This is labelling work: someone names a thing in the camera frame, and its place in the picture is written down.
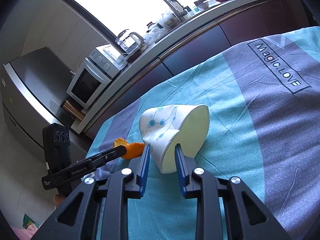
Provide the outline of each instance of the kitchen counter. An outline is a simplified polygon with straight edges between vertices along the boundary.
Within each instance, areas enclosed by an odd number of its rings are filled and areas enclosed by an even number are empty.
[[[100,111],[106,102],[108,102],[122,87],[124,87],[124,85],[126,85],[137,73],[141,72],[155,60],[160,62],[158,57],[161,58],[161,55],[164,52],[168,51],[179,41],[183,40],[191,33],[196,32],[200,28],[214,22],[224,14],[259,1],[260,0],[230,0],[215,7],[208,8],[198,13],[190,20],[187,20],[185,23],[182,23],[159,42],[149,46],[139,58],[137,58],[132,64],[129,64],[100,95],[98,100],[86,113],[85,118],[81,122],[76,120],[71,128],[76,132],[81,133],[97,112]]]

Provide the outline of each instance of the kettle handle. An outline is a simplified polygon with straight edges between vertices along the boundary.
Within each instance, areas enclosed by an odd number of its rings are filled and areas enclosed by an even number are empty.
[[[132,32],[129,34],[129,36],[134,39],[134,41],[139,45],[139,48],[142,48],[144,39],[140,34]]]

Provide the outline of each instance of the floor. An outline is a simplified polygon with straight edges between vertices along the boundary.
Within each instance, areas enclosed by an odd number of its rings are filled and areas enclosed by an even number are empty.
[[[0,210],[11,226],[22,228],[24,214],[41,224],[53,212],[57,191],[43,189],[46,174],[45,164],[9,132],[0,94]]]

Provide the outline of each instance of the microwave handle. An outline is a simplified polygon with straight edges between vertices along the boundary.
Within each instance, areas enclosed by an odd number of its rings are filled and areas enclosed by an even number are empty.
[[[101,75],[97,75],[97,73],[91,68],[90,64],[92,64],[87,58],[84,60],[85,66],[84,68],[97,80],[99,80],[102,84],[108,84],[111,82],[100,70],[96,69]]]

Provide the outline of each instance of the wall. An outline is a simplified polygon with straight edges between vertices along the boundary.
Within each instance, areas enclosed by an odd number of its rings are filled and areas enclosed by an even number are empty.
[[[0,64],[49,47],[72,71],[106,40],[62,0],[20,0],[0,30]]]

